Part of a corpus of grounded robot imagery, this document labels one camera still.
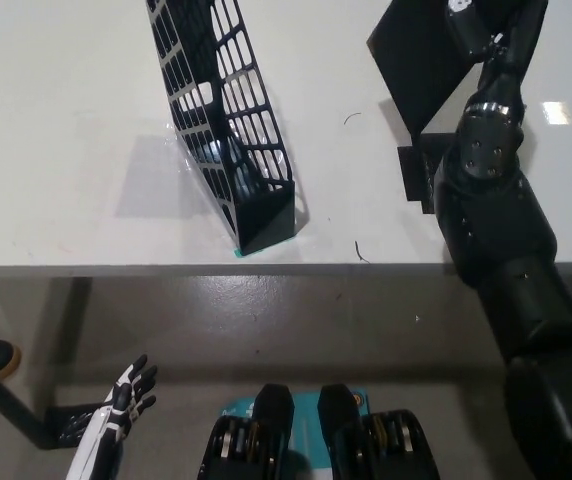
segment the black stand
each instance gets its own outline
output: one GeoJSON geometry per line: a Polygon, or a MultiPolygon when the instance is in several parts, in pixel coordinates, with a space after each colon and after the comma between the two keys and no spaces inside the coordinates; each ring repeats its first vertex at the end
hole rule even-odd
{"type": "Polygon", "coordinates": [[[74,448],[101,404],[49,407],[40,420],[0,382],[0,413],[41,450],[74,448]]]}
{"type": "Polygon", "coordinates": [[[433,215],[433,179],[439,163],[455,141],[454,133],[424,133],[410,147],[399,147],[399,163],[409,202],[422,202],[422,211],[433,215]]]}

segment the robot finger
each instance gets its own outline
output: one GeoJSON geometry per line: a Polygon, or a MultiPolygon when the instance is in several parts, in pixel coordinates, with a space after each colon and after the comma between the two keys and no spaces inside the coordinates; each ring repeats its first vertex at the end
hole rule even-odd
{"type": "Polygon", "coordinates": [[[156,383],[156,380],[153,378],[144,384],[140,384],[139,388],[137,388],[135,391],[135,403],[139,403],[142,397],[155,387],[156,383]]]}
{"type": "Polygon", "coordinates": [[[157,401],[157,397],[155,395],[151,395],[149,397],[146,397],[145,399],[143,399],[141,402],[139,402],[137,404],[137,413],[139,415],[141,415],[142,413],[144,413],[145,410],[148,410],[150,407],[155,405],[156,401],[157,401]]]}
{"type": "Polygon", "coordinates": [[[135,379],[139,376],[140,372],[146,366],[146,362],[148,362],[148,355],[144,354],[139,357],[135,362],[133,362],[133,369],[128,375],[129,380],[131,383],[134,383],[135,379]]]}

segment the teal object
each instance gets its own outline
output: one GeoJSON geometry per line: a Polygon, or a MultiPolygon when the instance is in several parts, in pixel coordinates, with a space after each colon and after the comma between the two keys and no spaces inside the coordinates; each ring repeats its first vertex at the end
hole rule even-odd
{"type": "MultiPolygon", "coordinates": [[[[370,411],[366,391],[363,389],[351,389],[351,391],[357,400],[359,413],[368,415],[370,411]]],[[[287,478],[332,479],[330,457],[317,415],[318,400],[319,392],[293,395],[295,415],[288,445],[287,478]]],[[[221,414],[250,418],[253,415],[254,402],[254,397],[241,398],[224,408],[221,414]]]]}

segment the black robotic arm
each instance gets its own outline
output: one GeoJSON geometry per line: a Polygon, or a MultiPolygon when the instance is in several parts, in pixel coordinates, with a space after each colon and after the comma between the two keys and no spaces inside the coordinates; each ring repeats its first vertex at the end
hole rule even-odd
{"type": "Polygon", "coordinates": [[[524,457],[539,479],[572,479],[572,298],[554,265],[555,235],[517,155],[520,86],[546,6],[526,3],[497,38],[474,2],[449,3],[462,53],[485,64],[435,175],[435,212],[506,362],[506,409],[524,457]]]}

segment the black plastic basket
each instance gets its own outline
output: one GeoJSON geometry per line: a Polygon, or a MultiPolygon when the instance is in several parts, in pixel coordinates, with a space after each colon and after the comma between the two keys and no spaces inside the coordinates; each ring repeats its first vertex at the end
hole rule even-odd
{"type": "Polygon", "coordinates": [[[175,127],[243,255],[295,234],[295,182],[237,0],[146,0],[175,127]]]}

